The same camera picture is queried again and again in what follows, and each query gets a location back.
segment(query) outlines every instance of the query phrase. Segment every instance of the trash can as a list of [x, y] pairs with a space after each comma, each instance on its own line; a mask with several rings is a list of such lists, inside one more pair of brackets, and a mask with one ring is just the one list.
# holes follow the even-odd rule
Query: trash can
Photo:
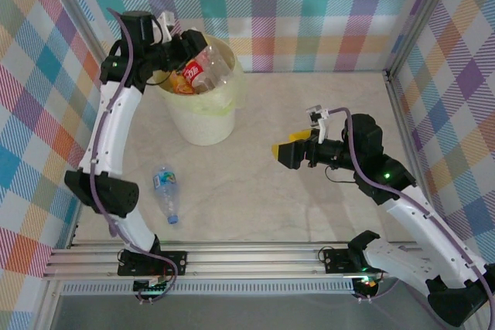
[[[193, 145], [207, 146], [222, 142], [232, 133], [235, 109], [243, 105], [244, 72], [230, 47], [220, 39], [205, 35], [215, 45], [232, 69], [232, 78], [222, 87], [203, 94], [182, 95], [172, 93], [171, 83], [166, 80], [158, 85], [158, 92], [165, 98], [170, 116], [179, 133]], [[168, 73], [155, 73], [160, 81]]]

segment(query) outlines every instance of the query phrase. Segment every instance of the bottle label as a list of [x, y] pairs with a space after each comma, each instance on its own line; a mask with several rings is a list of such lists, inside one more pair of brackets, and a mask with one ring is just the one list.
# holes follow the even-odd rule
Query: bottle label
[[192, 85], [196, 77], [203, 72], [203, 68], [195, 60], [191, 60], [183, 70], [183, 76], [187, 82]]
[[161, 185], [176, 184], [176, 175], [172, 172], [159, 172], [153, 177], [153, 182], [155, 183], [155, 189]]

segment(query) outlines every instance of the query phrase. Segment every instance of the white floor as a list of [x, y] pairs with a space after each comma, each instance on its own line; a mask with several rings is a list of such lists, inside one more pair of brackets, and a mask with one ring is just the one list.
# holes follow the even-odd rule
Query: white floor
[[[160, 240], [348, 241], [373, 230], [389, 241], [410, 240], [387, 213], [355, 185], [337, 185], [324, 165], [288, 170], [271, 145], [309, 127], [305, 109], [347, 106], [372, 115], [384, 131], [385, 152], [407, 166], [379, 73], [261, 73], [247, 75], [247, 105], [232, 135], [218, 145], [185, 142], [162, 98], [148, 88], [127, 140], [124, 178], [140, 188], [138, 207]], [[344, 116], [330, 123], [340, 138]], [[169, 226], [152, 194], [152, 169], [168, 163], [181, 187], [180, 221]], [[352, 180], [352, 172], [330, 172]], [[84, 207], [75, 240], [108, 240], [103, 218]]]

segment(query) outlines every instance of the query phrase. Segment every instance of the plastic bottle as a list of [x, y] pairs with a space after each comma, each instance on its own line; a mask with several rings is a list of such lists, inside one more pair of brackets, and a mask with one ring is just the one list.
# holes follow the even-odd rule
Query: plastic bottle
[[232, 72], [215, 46], [207, 46], [183, 70], [183, 76], [200, 94], [225, 84]]
[[179, 185], [170, 165], [159, 165], [153, 173], [155, 196], [169, 224], [179, 222]]

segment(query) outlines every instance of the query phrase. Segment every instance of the bottle cap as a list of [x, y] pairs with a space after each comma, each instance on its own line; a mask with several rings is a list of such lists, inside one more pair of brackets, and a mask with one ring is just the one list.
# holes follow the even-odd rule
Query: bottle cap
[[169, 224], [176, 224], [177, 222], [179, 222], [179, 217], [178, 216], [170, 216], [167, 218], [167, 221], [169, 222]]

